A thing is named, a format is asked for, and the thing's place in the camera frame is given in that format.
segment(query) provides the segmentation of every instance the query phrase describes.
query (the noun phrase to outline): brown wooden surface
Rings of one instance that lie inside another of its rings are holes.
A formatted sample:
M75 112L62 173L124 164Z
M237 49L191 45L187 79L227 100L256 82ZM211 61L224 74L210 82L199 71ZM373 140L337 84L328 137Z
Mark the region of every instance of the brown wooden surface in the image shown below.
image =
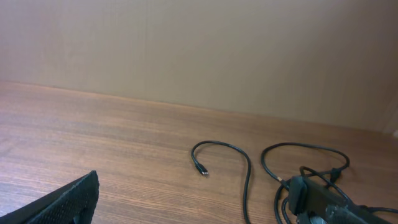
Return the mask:
M246 161L231 149L204 147L198 160L210 176L203 178L190 150L207 139L234 144L250 156L252 223L275 223L272 203L279 184L262 169L259 156L286 141L345 152L351 167L338 185L354 202L398 208L398 141L389 136L0 82L0 215L97 170L93 223L243 223ZM342 159L284 147L271 151L267 163L287 179L300 166L325 170Z

